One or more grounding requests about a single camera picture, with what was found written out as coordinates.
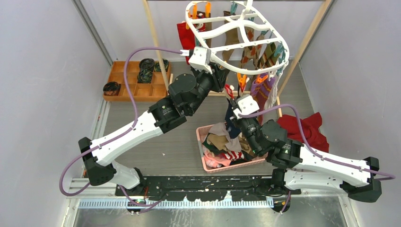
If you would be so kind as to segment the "maroon purple orange striped sock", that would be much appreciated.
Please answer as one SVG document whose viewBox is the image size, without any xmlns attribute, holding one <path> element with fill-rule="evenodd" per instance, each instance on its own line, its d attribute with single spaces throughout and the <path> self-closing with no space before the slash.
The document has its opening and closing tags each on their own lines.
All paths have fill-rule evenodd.
<svg viewBox="0 0 401 227">
<path fill-rule="evenodd" d="M 268 73 L 258 75 L 252 82 L 250 94 L 259 105 L 259 111 L 273 107 L 271 92 L 274 82 L 274 76 L 271 77 Z"/>
</svg>

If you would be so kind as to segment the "white plastic clip hanger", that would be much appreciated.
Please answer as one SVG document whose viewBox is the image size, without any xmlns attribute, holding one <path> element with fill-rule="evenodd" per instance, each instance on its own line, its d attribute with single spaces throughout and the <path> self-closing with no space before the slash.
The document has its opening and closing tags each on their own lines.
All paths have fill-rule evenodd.
<svg viewBox="0 0 401 227">
<path fill-rule="evenodd" d="M 221 16 L 210 15 L 211 3 L 191 1 L 185 25 L 195 46 L 182 55 L 196 70 L 212 72 L 212 64 L 240 75 L 279 80 L 288 66 L 289 47 L 283 36 L 253 6 L 253 1 L 232 1 Z"/>
</svg>

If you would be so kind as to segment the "navy sock red cuff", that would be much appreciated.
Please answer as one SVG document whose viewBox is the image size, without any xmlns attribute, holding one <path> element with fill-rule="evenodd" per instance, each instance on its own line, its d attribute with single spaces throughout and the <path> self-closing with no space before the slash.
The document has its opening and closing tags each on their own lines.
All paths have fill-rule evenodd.
<svg viewBox="0 0 401 227">
<path fill-rule="evenodd" d="M 245 88 L 246 88 L 246 84 L 249 81 L 249 78 L 243 79 L 239 82 L 238 84 L 238 94 L 237 94 L 237 98 L 240 98 L 243 96 Z"/>
</svg>

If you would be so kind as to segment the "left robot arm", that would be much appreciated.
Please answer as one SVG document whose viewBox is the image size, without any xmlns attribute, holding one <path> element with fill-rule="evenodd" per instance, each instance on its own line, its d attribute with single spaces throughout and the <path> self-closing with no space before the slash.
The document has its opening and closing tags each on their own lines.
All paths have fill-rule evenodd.
<svg viewBox="0 0 401 227">
<path fill-rule="evenodd" d="M 78 144 L 81 152 L 92 150 L 83 156 L 89 184 L 99 186 L 115 183 L 139 196 L 145 183 L 138 168 L 128 168 L 115 159 L 148 139 L 165 134 L 193 116 L 210 91 L 221 92 L 225 86 L 228 69 L 211 64 L 212 72 L 205 70 L 178 75 L 169 85 L 169 94 L 133 122 L 102 138 L 90 140 L 84 137 Z"/>
</svg>

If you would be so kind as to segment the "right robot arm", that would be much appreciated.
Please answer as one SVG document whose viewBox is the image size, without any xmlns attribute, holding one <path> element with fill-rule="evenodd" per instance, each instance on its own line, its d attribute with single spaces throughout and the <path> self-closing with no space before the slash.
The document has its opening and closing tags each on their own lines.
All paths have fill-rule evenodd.
<svg viewBox="0 0 401 227">
<path fill-rule="evenodd" d="M 379 170 L 377 158 L 348 159 L 322 151 L 310 151 L 274 120 L 260 124 L 256 117 L 257 103 L 249 95 L 230 100 L 233 125 L 245 136 L 251 150 L 275 168 L 270 189 L 276 194 L 301 189 L 345 192 L 350 199 L 373 203 L 382 195 L 381 182 L 375 178 Z"/>
</svg>

